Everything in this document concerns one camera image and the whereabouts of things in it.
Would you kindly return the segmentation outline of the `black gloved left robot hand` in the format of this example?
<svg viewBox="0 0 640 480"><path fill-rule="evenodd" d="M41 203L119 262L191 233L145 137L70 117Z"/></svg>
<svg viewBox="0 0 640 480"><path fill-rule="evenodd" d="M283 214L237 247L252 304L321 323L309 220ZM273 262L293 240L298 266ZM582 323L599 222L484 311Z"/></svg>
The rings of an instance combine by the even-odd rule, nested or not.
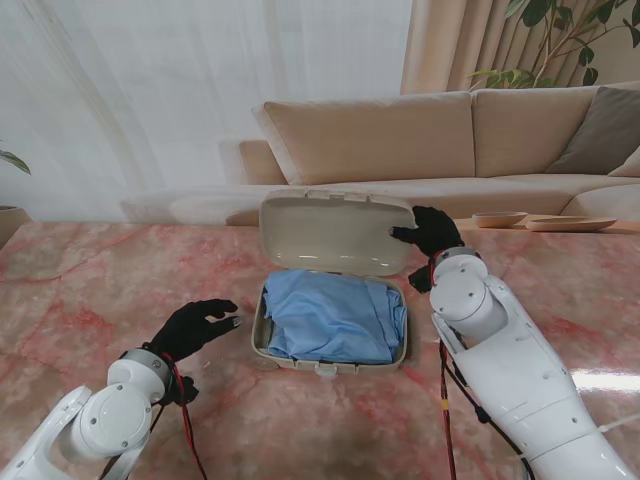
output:
<svg viewBox="0 0 640 480"><path fill-rule="evenodd" d="M179 362L237 328L240 325L237 311L231 300L189 302L175 311L144 347Z"/></svg>

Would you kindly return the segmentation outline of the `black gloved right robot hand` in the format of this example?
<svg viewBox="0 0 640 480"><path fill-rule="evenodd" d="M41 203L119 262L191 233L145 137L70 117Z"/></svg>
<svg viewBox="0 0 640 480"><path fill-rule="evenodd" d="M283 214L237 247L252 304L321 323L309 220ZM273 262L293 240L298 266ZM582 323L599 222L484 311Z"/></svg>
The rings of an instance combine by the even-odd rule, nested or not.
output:
<svg viewBox="0 0 640 480"><path fill-rule="evenodd" d="M450 248L464 247L455 222L442 210L413 206L415 227L392 227L390 235L396 240L415 245L429 259Z"/></svg>

